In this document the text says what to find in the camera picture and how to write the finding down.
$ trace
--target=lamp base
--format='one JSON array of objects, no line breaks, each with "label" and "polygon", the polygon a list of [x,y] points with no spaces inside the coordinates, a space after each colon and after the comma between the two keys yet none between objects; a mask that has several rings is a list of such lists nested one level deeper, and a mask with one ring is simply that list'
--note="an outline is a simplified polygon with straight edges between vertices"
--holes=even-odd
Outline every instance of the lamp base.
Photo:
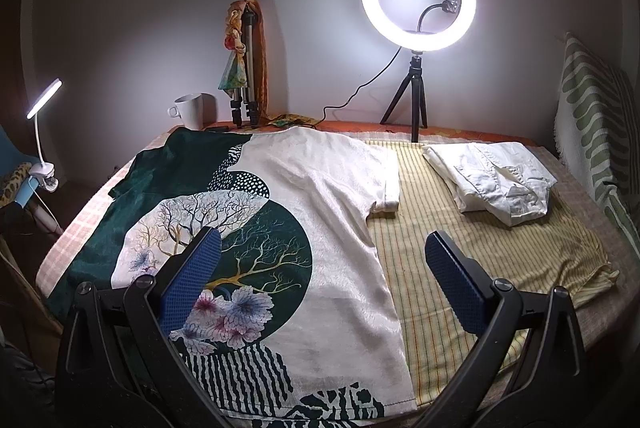
[{"label": "lamp base", "polygon": [[422,58],[421,52],[412,51],[414,55],[409,65],[409,73],[400,83],[400,87],[394,98],[391,100],[389,108],[386,109],[385,115],[380,124],[386,124],[391,112],[394,111],[406,87],[411,83],[411,142],[418,142],[418,128],[420,127],[420,118],[422,118],[422,126],[427,128],[427,101],[424,97],[424,82],[422,80]]},{"label": "lamp base", "polygon": [[37,163],[31,167],[29,174],[36,178],[38,184],[47,191],[56,191],[58,180],[54,177],[55,170],[52,163]]}]

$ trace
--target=dark green fabric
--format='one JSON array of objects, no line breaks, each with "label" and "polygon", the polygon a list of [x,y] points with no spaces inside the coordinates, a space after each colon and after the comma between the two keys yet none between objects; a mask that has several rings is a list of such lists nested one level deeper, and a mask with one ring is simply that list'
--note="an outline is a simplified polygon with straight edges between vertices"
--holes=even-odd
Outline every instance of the dark green fabric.
[{"label": "dark green fabric", "polygon": [[163,199],[207,190],[213,172],[233,146],[249,134],[217,134],[176,129],[165,145],[140,152],[127,176],[110,195],[115,199],[98,227],[69,264],[49,298],[47,307],[63,319],[79,283],[90,280],[100,289],[111,286],[111,274],[127,231]]}]

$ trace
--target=green striped blanket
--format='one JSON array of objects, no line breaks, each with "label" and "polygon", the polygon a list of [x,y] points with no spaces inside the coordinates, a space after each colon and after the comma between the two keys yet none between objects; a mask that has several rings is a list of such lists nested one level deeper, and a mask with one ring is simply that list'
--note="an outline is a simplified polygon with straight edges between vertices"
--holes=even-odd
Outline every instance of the green striped blanket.
[{"label": "green striped blanket", "polygon": [[625,72],[565,36],[556,115],[561,160],[640,258],[640,126]]}]

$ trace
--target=white mug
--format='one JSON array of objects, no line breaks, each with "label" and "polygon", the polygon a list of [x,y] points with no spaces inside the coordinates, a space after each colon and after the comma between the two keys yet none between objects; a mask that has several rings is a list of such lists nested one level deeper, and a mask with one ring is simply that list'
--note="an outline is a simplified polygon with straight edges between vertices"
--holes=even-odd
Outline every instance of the white mug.
[{"label": "white mug", "polygon": [[180,117],[189,130],[202,130],[202,94],[190,93],[178,97],[174,105],[166,109],[169,117]]}]

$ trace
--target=striped blanket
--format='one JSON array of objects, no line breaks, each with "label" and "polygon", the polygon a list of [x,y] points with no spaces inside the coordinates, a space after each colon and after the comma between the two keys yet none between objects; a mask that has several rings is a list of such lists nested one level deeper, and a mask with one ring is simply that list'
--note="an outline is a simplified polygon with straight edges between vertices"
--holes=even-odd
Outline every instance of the striped blanket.
[{"label": "striped blanket", "polygon": [[556,142],[562,162],[640,257],[640,125],[626,74],[566,35]]},{"label": "striped blanket", "polygon": [[[426,142],[441,142],[438,138]],[[433,401],[462,364],[476,337],[463,331],[424,261],[424,239],[443,229],[491,277],[522,291],[569,289],[574,305],[606,292],[618,276],[596,234],[580,223],[558,188],[546,217],[516,227],[488,211],[461,214],[446,183],[422,156],[422,144],[369,140],[398,154],[400,208],[393,217],[368,221],[402,325],[404,349],[419,406]],[[519,331],[505,365],[522,353]]]}]

